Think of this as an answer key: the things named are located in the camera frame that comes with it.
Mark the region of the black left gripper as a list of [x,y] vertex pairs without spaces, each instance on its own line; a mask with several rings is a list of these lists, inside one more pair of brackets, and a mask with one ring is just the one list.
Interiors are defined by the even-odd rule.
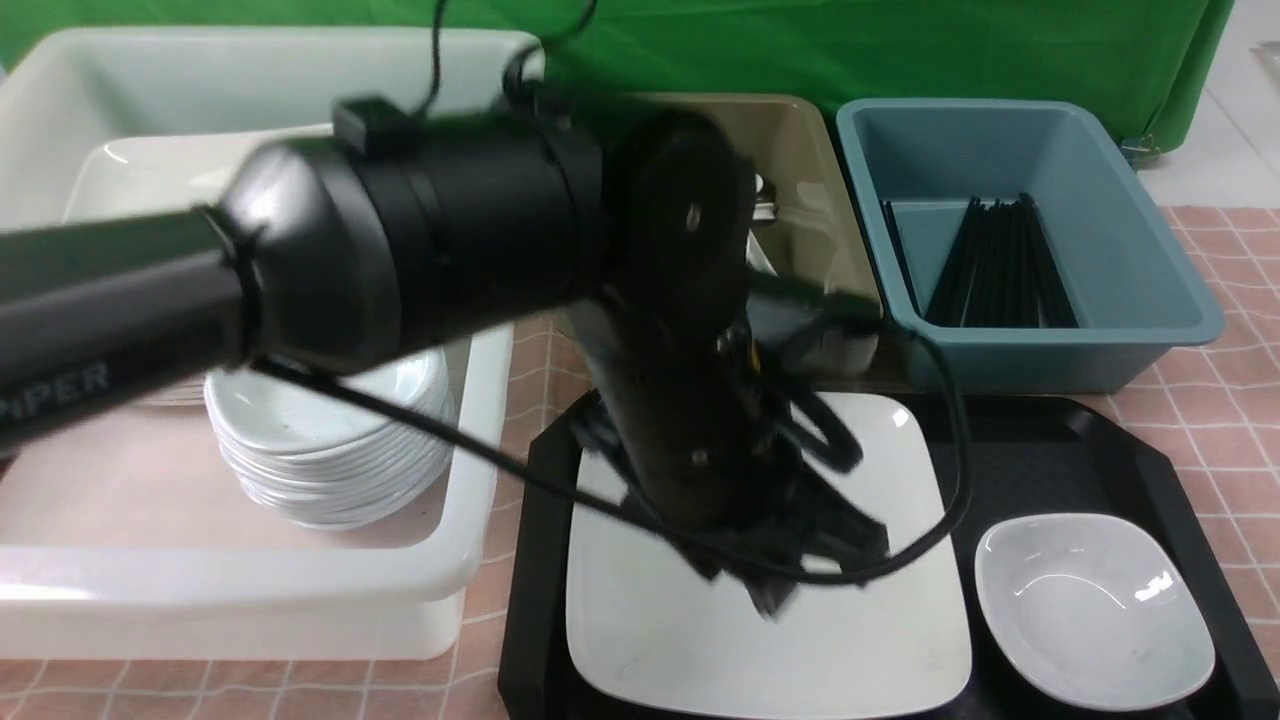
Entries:
[[892,571],[886,525],[822,475],[861,446],[790,361],[823,331],[870,329],[867,299],[753,291],[691,336],[604,299],[570,324],[602,409],[579,436],[627,484],[625,510],[658,524],[704,579],[727,573],[773,621],[799,583],[856,584]]

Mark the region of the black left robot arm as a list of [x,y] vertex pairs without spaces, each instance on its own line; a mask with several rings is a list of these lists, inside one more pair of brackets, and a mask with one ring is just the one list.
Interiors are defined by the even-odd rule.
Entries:
[[861,447],[748,324],[755,174],[687,108],[617,136],[526,109],[425,123],[343,102],[329,137],[246,159],[214,205],[3,236],[3,448],[198,372],[251,366],[484,457],[512,457],[342,384],[566,307],[599,406],[575,427],[620,503],[547,491],[662,537],[773,618],[800,584],[887,573],[886,527],[817,471]]

